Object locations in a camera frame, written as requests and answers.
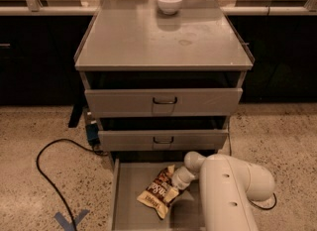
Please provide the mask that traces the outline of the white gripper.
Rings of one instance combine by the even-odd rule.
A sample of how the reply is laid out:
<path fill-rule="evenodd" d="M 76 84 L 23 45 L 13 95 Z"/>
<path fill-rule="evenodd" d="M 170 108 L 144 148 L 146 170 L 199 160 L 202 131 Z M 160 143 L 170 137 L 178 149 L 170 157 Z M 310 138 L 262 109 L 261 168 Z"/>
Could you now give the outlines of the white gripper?
<path fill-rule="evenodd" d="M 165 196 L 163 197 L 164 203 L 172 203 L 179 195 L 179 190 L 187 189 L 190 184 L 198 179 L 198 173 L 189 170 L 187 167 L 182 166 L 177 169 L 171 179 L 172 185 Z"/>

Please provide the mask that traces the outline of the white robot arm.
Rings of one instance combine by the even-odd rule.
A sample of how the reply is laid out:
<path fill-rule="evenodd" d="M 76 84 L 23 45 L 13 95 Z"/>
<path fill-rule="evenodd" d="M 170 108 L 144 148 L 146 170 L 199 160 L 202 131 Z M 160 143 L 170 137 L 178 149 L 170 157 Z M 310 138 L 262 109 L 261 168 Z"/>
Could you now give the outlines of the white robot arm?
<path fill-rule="evenodd" d="M 189 152 L 172 175 L 172 186 L 185 190 L 197 179 L 206 231 L 259 231 L 249 201 L 273 196 L 268 169 L 227 155 Z"/>

